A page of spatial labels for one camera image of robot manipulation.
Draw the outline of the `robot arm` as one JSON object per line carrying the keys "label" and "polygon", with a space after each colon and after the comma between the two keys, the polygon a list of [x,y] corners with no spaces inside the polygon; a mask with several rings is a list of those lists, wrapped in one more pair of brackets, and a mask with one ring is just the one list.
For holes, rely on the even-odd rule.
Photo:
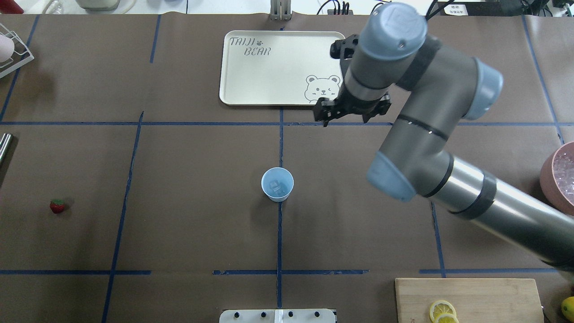
{"label": "robot arm", "polygon": [[375,154],[367,180],[408,202],[422,196],[451,214],[573,274],[573,218],[444,150],[461,119],[483,116],[500,96],[502,74],[428,33],[415,8],[375,9],[358,35],[337,39],[330,56],[343,80],[334,100],[314,104],[324,126],[350,114],[368,122],[390,108],[388,90],[410,93]]}

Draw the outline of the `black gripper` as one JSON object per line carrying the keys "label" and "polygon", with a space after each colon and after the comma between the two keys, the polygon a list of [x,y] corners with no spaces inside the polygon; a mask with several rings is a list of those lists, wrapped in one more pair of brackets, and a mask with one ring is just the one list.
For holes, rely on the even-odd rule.
{"label": "black gripper", "polygon": [[321,122],[323,127],[327,127],[333,119],[349,114],[360,115],[363,123],[367,123],[373,117],[385,116],[391,105],[392,100],[388,92],[378,100],[372,101],[359,100],[349,92],[343,92],[334,100],[320,97],[314,104],[313,118],[315,122]]}

